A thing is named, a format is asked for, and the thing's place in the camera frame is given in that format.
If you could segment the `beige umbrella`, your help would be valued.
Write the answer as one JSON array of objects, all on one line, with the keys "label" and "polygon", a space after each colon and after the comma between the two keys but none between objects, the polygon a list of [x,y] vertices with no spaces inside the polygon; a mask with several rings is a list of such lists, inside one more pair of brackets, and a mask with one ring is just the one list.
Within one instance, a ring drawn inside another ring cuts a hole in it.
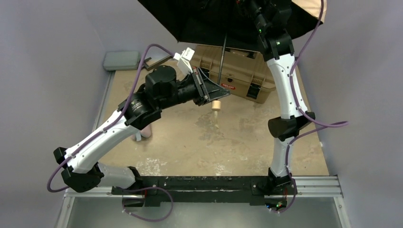
[{"label": "beige umbrella", "polygon": [[[230,46],[259,52],[258,31],[237,3],[239,0],[143,0],[141,4],[179,41],[219,45],[229,35]],[[292,40],[316,28],[319,19],[291,2],[286,29]]]}]

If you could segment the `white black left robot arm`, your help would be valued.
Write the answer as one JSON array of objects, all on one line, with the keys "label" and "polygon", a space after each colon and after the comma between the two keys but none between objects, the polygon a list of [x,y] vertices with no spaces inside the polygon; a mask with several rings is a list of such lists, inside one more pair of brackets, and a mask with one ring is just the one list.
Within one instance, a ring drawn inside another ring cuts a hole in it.
[{"label": "white black left robot arm", "polygon": [[64,183],[76,192],[98,186],[130,188],[139,178],[137,170],[100,163],[105,154],[131,135],[141,138],[140,131],[160,119],[166,108],[188,101],[202,106],[229,94],[197,70],[178,80],[173,67],[158,66],[145,76],[138,91],[124,100],[86,139],[68,149],[59,147],[54,151]]}]

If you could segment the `pink umbrella case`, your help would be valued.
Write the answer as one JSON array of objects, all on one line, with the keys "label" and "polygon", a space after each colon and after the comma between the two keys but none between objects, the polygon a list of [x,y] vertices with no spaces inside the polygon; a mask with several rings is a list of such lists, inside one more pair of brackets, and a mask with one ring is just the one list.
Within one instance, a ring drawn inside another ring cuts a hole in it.
[{"label": "pink umbrella case", "polygon": [[147,125],[144,129],[140,130],[134,135],[136,142],[141,141],[143,138],[150,138],[152,136],[152,125]]}]

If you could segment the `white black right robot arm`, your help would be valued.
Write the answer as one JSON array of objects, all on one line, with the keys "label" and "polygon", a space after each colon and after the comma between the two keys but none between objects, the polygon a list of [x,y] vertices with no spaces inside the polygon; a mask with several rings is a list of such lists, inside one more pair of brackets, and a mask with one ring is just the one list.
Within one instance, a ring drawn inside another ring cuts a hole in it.
[{"label": "white black right robot arm", "polygon": [[274,137],[274,153],[268,173],[268,185],[279,187],[291,183],[290,147],[301,129],[315,118],[309,112],[293,79],[294,47],[286,25],[292,15],[289,0],[240,0],[237,3],[253,21],[258,31],[259,51],[270,69],[280,104],[280,116],[268,121]]}]

